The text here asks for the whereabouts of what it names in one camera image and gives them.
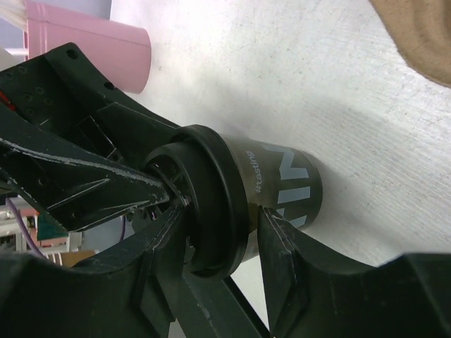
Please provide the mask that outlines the black paper coffee cup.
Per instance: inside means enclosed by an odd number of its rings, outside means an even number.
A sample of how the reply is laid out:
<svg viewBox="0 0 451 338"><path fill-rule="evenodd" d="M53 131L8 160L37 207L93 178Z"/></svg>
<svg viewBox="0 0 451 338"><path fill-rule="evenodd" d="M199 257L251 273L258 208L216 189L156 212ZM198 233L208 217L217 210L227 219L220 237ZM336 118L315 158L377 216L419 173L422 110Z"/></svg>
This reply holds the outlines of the black paper coffee cup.
<svg viewBox="0 0 451 338"><path fill-rule="evenodd" d="M313 223L321 209L321 176L308 154L286 146L225 136L247 196L249 236L243 261L259 254L260 206L274 209L294 228Z"/></svg>

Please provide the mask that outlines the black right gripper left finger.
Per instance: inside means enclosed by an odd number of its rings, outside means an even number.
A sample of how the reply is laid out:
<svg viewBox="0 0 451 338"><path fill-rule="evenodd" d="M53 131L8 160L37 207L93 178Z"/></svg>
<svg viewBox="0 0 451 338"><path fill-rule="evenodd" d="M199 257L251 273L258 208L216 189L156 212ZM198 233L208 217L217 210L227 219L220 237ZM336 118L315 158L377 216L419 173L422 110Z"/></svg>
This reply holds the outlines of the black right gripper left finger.
<svg viewBox="0 0 451 338"><path fill-rule="evenodd" d="M187 213L172 207L123 242L63 268L1 256L2 337L267 337L230 278L183 268Z"/></svg>

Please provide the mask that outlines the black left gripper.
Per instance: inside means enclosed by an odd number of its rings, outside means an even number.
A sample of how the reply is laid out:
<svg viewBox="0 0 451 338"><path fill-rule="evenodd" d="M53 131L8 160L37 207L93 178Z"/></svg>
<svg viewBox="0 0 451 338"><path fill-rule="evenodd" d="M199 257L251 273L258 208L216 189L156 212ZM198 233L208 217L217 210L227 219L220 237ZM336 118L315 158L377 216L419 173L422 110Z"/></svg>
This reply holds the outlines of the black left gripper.
<svg viewBox="0 0 451 338"><path fill-rule="evenodd" d="M148 154L178 126L117 88L76 44L1 71L1 100L16 112L1 113L1 190L64 230L136 210L158 218L173 205L157 173L101 155Z"/></svg>

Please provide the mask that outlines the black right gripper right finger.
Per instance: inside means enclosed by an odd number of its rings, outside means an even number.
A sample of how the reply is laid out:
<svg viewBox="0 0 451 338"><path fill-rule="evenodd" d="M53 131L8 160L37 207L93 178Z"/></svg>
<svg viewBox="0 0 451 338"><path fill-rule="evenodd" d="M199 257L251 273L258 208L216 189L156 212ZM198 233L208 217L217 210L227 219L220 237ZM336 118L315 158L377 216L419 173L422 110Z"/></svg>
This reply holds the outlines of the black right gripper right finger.
<svg viewBox="0 0 451 338"><path fill-rule="evenodd" d="M450 255L361 263L260 208L258 244L274 337L449 337Z"/></svg>

